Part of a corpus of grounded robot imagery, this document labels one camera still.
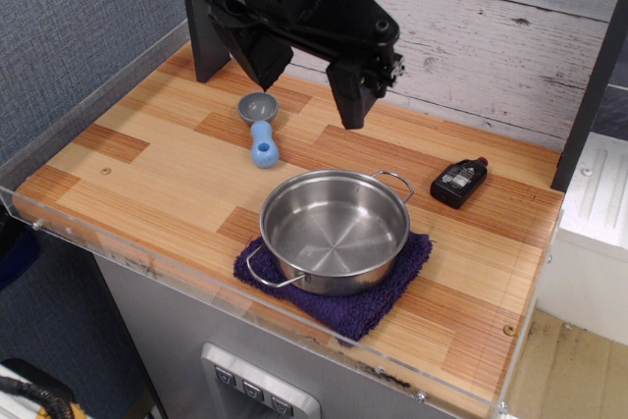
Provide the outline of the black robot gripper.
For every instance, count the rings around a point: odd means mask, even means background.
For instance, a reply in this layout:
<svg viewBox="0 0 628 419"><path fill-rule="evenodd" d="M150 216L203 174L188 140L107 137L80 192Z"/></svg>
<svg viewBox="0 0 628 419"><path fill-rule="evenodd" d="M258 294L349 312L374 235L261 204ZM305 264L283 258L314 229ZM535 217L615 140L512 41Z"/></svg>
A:
<svg viewBox="0 0 628 419"><path fill-rule="evenodd" d="M396 21L375 0L206 0L208 17L244 72L268 90L299 49L326 73L347 130L359 130L401 75Z"/></svg>

